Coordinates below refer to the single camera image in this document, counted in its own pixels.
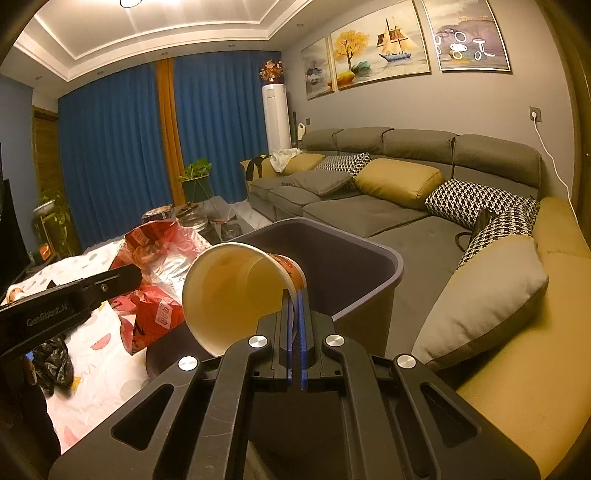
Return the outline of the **potted green plant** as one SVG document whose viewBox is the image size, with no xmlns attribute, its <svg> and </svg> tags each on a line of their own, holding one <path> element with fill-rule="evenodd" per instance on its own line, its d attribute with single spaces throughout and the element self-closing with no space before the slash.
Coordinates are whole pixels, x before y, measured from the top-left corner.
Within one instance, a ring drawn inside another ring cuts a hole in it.
<svg viewBox="0 0 591 480">
<path fill-rule="evenodd" d="M 179 181 L 187 203 L 200 203 L 211 199 L 213 196 L 211 170 L 211 162 L 204 157 L 198 158 L 184 168 Z"/>
</svg>

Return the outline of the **red flower decoration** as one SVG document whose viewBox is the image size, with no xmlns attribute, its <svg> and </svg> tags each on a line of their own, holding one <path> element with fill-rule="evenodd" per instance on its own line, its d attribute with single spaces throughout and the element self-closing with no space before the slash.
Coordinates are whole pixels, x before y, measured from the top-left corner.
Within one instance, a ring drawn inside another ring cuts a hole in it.
<svg viewBox="0 0 591 480">
<path fill-rule="evenodd" d="M 283 61 L 267 60 L 259 69 L 259 77 L 265 84 L 283 83 Z"/>
</svg>

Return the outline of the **white apple paper cup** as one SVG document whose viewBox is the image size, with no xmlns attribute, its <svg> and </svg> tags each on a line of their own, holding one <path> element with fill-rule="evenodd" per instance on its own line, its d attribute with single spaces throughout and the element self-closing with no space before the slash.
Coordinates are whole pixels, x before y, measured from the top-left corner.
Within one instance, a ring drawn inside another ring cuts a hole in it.
<svg viewBox="0 0 591 480">
<path fill-rule="evenodd" d="M 193 338 L 214 357 L 256 332 L 259 319 L 280 311 L 307 287 L 304 270 L 290 257 L 226 242 L 205 250 L 185 277 L 182 307 Z"/>
</svg>

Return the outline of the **red foil snack bag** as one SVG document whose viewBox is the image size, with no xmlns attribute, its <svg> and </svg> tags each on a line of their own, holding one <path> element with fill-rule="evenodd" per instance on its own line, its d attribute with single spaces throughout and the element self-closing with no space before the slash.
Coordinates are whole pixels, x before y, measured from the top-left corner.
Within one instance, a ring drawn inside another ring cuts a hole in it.
<svg viewBox="0 0 591 480">
<path fill-rule="evenodd" d="M 184 322 L 182 288 L 193 262 L 211 248 L 204 236 L 176 220 L 144 223 L 124 236 L 113 269 L 133 264 L 140 285 L 109 301 L 120 321 L 124 349 L 133 355 Z"/>
</svg>

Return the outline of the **dark grey cushion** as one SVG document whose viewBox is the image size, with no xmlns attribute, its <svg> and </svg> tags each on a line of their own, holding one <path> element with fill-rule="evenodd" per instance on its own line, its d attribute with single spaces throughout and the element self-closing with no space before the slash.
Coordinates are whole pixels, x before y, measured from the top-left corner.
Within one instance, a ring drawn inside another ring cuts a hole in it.
<svg viewBox="0 0 591 480">
<path fill-rule="evenodd" d="M 301 188 L 324 197 L 341 190 L 352 180 L 353 177 L 345 171 L 308 170 L 283 177 L 281 185 Z"/>
</svg>

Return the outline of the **yellow cushion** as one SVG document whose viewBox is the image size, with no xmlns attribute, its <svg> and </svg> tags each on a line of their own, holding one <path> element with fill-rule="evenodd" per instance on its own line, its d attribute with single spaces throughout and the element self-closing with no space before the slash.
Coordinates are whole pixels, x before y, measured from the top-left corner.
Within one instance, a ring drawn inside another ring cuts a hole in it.
<svg viewBox="0 0 591 480">
<path fill-rule="evenodd" d="M 388 158 L 370 161 L 355 178 L 363 194 L 414 210 L 424 210 L 428 196 L 445 181 L 438 168 Z"/>
<path fill-rule="evenodd" d="M 283 169 L 283 175 L 293 175 L 297 172 L 312 170 L 324 159 L 325 156 L 318 153 L 303 152 L 297 154 L 287 162 L 286 168 Z"/>
</svg>

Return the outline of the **black plastic bag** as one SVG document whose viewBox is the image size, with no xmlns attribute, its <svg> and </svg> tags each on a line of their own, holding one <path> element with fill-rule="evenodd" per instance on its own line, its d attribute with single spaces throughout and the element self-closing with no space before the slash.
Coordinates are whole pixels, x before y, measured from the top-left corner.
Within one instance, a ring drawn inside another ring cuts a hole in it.
<svg viewBox="0 0 591 480">
<path fill-rule="evenodd" d="M 47 397 L 56 390 L 65 392 L 74 380 L 74 368 L 63 335 L 58 335 L 32 351 L 37 382 Z"/>
</svg>

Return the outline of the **right landscape painting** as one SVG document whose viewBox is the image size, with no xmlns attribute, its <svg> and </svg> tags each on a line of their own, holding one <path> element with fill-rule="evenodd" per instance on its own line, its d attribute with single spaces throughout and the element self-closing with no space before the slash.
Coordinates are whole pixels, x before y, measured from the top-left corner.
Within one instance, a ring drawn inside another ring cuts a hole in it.
<svg viewBox="0 0 591 480">
<path fill-rule="evenodd" d="M 442 72 L 512 72 L 488 1 L 428 0 L 423 6 Z"/>
</svg>

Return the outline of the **patterned white tablecloth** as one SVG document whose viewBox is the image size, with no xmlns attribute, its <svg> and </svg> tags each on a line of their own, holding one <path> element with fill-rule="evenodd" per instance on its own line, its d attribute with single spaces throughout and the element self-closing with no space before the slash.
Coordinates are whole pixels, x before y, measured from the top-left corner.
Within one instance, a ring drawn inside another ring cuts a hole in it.
<svg viewBox="0 0 591 480">
<path fill-rule="evenodd" d="M 119 247 L 117 238 L 87 249 L 84 254 L 50 264 L 11 285 L 4 304 L 45 289 L 106 271 Z M 65 338 L 74 380 L 67 393 L 47 399 L 48 414 L 66 452 L 148 383 L 145 355 L 129 355 L 120 337 L 120 321 L 104 302 L 90 318 Z"/>
</svg>

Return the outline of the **black television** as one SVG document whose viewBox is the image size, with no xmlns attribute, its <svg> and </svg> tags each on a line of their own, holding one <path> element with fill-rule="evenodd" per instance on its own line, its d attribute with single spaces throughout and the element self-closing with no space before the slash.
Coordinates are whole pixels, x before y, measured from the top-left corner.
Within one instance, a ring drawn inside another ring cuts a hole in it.
<svg viewBox="0 0 591 480">
<path fill-rule="evenodd" d="M 23 240 L 10 188 L 10 181 L 1 176 L 0 225 L 0 291 L 4 298 L 8 288 L 17 282 L 31 265 L 31 257 Z"/>
</svg>

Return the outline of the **left small painting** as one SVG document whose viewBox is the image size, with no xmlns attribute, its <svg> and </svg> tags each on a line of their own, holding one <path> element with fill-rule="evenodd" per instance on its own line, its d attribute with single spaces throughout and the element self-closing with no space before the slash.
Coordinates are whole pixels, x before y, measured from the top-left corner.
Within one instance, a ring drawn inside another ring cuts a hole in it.
<svg viewBox="0 0 591 480">
<path fill-rule="evenodd" d="M 302 49 L 301 62 L 304 67 L 305 96 L 308 100 L 334 92 L 327 38 L 324 37 Z"/>
</svg>

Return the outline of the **blue curtain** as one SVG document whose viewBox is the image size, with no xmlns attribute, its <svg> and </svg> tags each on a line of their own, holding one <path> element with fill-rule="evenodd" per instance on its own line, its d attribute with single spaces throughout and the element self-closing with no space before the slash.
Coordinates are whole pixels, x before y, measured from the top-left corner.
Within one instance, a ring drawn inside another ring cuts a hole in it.
<svg viewBox="0 0 591 480">
<path fill-rule="evenodd" d="M 213 192 L 228 203 L 246 197 L 240 163 L 266 152 L 259 69 L 280 58 L 252 50 L 171 58 L 184 168 L 206 158 Z M 173 204 L 154 63 L 108 75 L 58 101 L 62 171 L 83 247 L 127 232 L 151 208 Z"/>
</svg>

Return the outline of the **black white patterned cushion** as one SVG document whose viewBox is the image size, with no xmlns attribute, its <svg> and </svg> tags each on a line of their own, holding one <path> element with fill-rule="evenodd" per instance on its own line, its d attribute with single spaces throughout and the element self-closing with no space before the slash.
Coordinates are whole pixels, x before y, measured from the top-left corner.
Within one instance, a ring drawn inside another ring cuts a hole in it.
<svg viewBox="0 0 591 480">
<path fill-rule="evenodd" d="M 510 191 L 469 181 L 450 179 L 437 187 L 426 199 L 427 211 L 435 216 L 472 229 L 479 212 L 486 209 L 496 215 L 514 207 L 521 207 L 532 221 L 539 203 Z"/>
</svg>

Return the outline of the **plant on stand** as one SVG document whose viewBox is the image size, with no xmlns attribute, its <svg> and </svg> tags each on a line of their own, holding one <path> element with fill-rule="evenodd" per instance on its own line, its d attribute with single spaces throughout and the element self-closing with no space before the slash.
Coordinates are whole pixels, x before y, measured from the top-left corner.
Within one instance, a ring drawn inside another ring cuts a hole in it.
<svg viewBox="0 0 591 480">
<path fill-rule="evenodd" d="M 49 190 L 41 195 L 39 205 L 33 210 L 32 225 L 37 239 L 47 243 L 59 259 L 75 255 L 70 238 L 73 232 L 70 208 L 61 190 Z"/>
</svg>

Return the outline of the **orange curtain strip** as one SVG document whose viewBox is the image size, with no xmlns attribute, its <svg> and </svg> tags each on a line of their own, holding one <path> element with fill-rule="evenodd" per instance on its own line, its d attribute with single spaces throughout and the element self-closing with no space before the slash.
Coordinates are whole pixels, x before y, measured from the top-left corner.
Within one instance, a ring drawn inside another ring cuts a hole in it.
<svg viewBox="0 0 591 480">
<path fill-rule="evenodd" d="M 185 198 L 179 178 L 184 172 L 184 163 L 176 118 L 174 63 L 168 58 L 156 61 L 154 66 L 165 166 L 173 204 L 181 206 Z"/>
</svg>

